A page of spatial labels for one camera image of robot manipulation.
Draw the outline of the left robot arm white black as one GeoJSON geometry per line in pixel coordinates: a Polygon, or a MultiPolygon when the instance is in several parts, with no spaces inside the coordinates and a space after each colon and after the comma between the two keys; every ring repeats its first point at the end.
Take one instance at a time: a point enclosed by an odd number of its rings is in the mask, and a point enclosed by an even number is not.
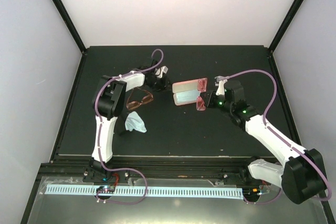
{"type": "Polygon", "coordinates": [[[148,69],[134,69],[116,77],[101,77],[92,102],[96,114],[96,139],[90,164],[100,181],[108,181],[113,174],[107,162],[113,156],[114,127],[123,111],[126,93],[143,85],[155,91],[166,90],[169,85],[167,72],[166,66],[152,66],[148,69]]]}

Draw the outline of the pink glasses case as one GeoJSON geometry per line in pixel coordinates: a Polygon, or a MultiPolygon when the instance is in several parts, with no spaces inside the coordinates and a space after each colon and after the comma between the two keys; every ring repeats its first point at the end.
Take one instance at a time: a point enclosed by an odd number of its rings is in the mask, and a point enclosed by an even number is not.
{"type": "Polygon", "coordinates": [[[195,79],[172,84],[175,105],[180,106],[196,103],[197,98],[200,96],[198,81],[198,79],[195,79]]]}

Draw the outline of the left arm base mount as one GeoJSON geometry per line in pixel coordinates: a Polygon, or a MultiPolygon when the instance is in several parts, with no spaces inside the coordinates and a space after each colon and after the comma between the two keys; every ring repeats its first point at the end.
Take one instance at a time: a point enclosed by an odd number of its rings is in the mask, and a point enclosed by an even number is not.
{"type": "Polygon", "coordinates": [[[82,181],[85,183],[94,184],[113,184],[113,183],[125,183],[129,178],[129,171],[117,171],[111,172],[105,170],[100,165],[98,167],[87,166],[83,173],[82,181]]]}

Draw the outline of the light blue cleaning cloth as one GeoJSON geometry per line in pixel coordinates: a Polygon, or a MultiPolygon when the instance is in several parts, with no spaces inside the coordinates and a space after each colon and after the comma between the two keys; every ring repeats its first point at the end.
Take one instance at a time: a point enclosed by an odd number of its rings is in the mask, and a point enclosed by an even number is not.
{"type": "Polygon", "coordinates": [[[125,120],[125,129],[130,132],[132,131],[137,131],[140,133],[147,132],[144,121],[135,111],[129,113],[129,115],[127,116],[125,120]]]}

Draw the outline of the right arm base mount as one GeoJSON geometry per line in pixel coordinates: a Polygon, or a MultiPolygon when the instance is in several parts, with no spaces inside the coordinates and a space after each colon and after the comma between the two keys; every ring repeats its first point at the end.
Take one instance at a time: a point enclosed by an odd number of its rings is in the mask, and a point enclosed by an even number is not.
{"type": "Polygon", "coordinates": [[[249,171],[243,167],[224,167],[218,175],[235,185],[249,185],[252,182],[249,171]]]}

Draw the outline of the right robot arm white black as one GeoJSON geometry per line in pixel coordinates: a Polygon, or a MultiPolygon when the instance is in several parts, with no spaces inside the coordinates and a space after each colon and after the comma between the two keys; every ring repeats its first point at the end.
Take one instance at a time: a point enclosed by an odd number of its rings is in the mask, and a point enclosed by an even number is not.
{"type": "Polygon", "coordinates": [[[273,184],[295,204],[322,191],[332,195],[323,158],[317,150],[307,150],[276,129],[247,103],[239,81],[220,80],[217,86],[216,91],[201,92],[196,103],[201,108],[225,112],[236,126],[258,140],[278,161],[277,164],[262,158],[251,161],[238,171],[243,183],[250,184],[257,179],[273,184]]]}

